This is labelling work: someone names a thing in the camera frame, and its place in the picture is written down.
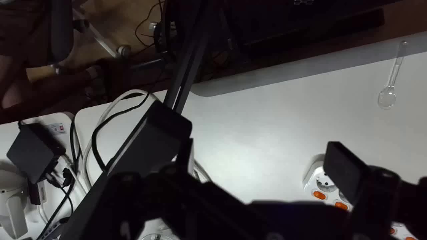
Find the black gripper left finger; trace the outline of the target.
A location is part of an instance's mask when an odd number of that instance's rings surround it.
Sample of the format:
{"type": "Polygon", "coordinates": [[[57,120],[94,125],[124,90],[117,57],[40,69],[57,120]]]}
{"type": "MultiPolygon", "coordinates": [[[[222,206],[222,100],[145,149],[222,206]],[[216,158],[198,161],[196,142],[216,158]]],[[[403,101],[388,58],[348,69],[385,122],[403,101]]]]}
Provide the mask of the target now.
{"type": "Polygon", "coordinates": [[[165,104],[154,101],[110,160],[106,177],[158,172],[189,138],[192,122],[165,104]]]}

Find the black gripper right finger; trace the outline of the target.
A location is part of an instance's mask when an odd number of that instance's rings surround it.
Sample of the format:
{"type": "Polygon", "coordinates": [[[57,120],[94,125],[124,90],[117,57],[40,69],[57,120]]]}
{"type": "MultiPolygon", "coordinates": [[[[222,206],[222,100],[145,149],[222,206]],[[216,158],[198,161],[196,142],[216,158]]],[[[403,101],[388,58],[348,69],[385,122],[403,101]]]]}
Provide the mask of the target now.
{"type": "Polygon", "coordinates": [[[328,141],[322,168],[347,201],[355,204],[368,166],[340,141],[328,141]]]}

